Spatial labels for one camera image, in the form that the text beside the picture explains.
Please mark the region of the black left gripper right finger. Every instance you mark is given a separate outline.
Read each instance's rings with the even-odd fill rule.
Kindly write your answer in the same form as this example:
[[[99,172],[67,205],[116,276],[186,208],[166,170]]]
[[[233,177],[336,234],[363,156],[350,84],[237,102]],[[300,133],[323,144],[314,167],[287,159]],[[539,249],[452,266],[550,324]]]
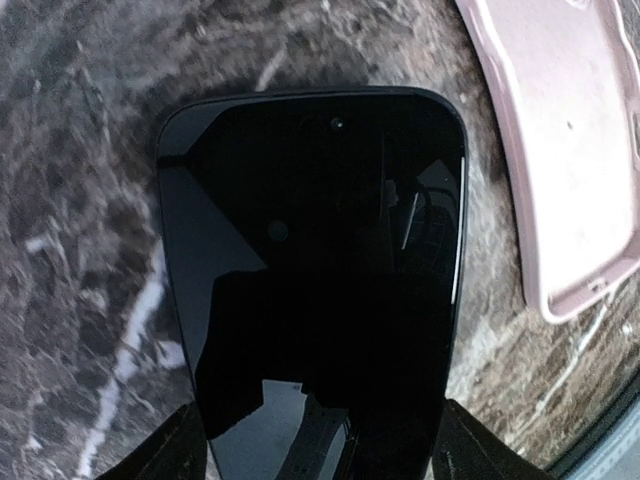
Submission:
[[[432,455],[435,479],[549,479],[452,399],[446,399]]]

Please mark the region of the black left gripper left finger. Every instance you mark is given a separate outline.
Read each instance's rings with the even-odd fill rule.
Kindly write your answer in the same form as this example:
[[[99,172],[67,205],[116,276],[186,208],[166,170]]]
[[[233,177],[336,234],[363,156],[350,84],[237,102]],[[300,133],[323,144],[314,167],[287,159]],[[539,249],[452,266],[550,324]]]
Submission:
[[[103,480],[203,480],[207,443],[195,403],[177,409]]]

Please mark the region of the pink phone case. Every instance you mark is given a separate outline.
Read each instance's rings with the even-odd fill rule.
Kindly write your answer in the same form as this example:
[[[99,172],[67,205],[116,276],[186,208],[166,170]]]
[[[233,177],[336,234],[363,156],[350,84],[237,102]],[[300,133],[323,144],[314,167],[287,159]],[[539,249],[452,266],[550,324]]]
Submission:
[[[571,320],[639,267],[639,66],[616,1],[461,1],[496,114],[526,303]]]

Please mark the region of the black smartphone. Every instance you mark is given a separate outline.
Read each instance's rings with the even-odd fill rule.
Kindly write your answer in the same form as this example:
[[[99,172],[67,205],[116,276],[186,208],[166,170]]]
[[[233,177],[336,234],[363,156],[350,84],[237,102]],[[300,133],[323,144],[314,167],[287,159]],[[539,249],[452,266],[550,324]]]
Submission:
[[[200,101],[154,145],[162,234],[224,479],[422,479],[456,332],[467,138],[428,90]]]

